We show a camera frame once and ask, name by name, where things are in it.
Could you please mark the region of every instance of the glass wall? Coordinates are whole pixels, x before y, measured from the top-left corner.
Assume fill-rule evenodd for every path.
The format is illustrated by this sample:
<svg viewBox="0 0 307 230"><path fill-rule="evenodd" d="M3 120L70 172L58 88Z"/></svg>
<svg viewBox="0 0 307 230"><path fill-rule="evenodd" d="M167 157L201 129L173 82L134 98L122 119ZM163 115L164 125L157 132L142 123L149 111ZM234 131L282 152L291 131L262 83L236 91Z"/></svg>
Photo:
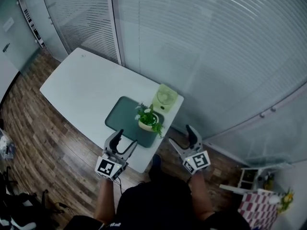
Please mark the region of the glass wall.
<svg viewBox="0 0 307 230"><path fill-rule="evenodd" d="M185 97L181 130L218 134L307 79L307 0L113 3L126 66Z"/></svg>
<svg viewBox="0 0 307 230"><path fill-rule="evenodd" d="M44 0L24 0L31 19L51 55L62 62L68 53L52 24Z"/></svg>
<svg viewBox="0 0 307 230"><path fill-rule="evenodd" d="M264 118L210 138L249 164L307 160L307 91Z"/></svg>
<svg viewBox="0 0 307 230"><path fill-rule="evenodd" d="M45 0L45 3L69 54L80 47L121 65L112 0Z"/></svg>

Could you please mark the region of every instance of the wooden floor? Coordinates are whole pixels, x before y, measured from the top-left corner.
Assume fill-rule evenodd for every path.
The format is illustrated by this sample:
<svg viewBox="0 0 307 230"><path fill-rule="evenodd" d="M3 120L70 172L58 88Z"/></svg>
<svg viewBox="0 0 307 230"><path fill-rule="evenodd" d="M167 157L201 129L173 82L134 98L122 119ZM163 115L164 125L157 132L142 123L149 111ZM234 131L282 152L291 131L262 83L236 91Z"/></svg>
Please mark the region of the wooden floor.
<svg viewBox="0 0 307 230"><path fill-rule="evenodd" d="M102 150L75 129L40 93L39 88L58 65L47 51L42 50L28 72L18 77L5 99L1 116L17 149L12 161L1 161L1 169L11 166L10 176L19 182L20 192L36 192L41 197L42 191L48 189L51 205L63 202L74 214L92 216L100 180L94 167ZM167 143L168 136L186 144L183 134L169 130L158 150L163 159L163 170L187 180L189 174ZM232 195L220 189L219 184L236 186L240 165L210 148L207 150L212 165L204 176L214 209L221 210L232 204ZM149 181L149 167L143 174L128 167L120 176L123 191L140 181ZM120 198L117 184L114 194L117 206ZM59 229L63 229L71 218L72 213L68 210L54 217L60 223Z"/></svg>

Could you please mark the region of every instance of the green leaves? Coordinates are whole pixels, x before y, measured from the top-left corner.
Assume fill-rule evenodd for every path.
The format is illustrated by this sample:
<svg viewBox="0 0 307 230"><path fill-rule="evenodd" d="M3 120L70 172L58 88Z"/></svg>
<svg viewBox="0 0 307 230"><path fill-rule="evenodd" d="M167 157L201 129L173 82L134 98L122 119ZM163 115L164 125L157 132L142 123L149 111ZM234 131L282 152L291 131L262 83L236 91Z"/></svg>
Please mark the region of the green leaves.
<svg viewBox="0 0 307 230"><path fill-rule="evenodd" d="M160 138L162 138L162 128L163 125L161 123L157 123L157 117L154 115L154 105L150 105L149 107L145 106L143 103L140 103L137 107L138 115L140 115L139 121L143 124L152 127L152 131L158 133Z"/></svg>
<svg viewBox="0 0 307 230"><path fill-rule="evenodd" d="M162 138L162 128L163 125L161 123L156 123L152 126L153 132L158 133L160 138Z"/></svg>

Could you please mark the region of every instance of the light switch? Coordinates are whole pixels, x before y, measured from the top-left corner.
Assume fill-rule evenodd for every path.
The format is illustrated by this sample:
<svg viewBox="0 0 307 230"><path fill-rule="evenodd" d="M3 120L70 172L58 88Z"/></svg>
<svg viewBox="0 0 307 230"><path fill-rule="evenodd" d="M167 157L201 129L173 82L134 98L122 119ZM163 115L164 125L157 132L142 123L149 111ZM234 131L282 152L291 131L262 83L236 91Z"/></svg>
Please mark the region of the light switch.
<svg viewBox="0 0 307 230"><path fill-rule="evenodd" d="M4 31L7 32L13 24L14 24L14 20L13 20L13 18L11 17L11 18L9 18L8 21L3 25Z"/></svg>

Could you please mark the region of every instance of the green tray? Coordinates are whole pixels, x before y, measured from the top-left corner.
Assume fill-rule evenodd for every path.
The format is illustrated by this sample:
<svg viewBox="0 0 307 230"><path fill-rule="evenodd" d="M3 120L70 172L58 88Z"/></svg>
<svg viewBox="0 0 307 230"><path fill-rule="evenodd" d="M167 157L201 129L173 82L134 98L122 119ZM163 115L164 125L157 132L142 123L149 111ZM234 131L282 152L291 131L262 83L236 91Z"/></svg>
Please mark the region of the green tray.
<svg viewBox="0 0 307 230"><path fill-rule="evenodd" d="M138 114L138 110L135 108L138 105L136 101L126 96L120 97L107 116L105 124L115 131L124 129L123 135L125 137L132 141L138 140L141 146L149 148L158 134L139 127L138 121L135 120L135 116ZM154 113L159 117L159 122L163 124L164 117L159 113Z"/></svg>

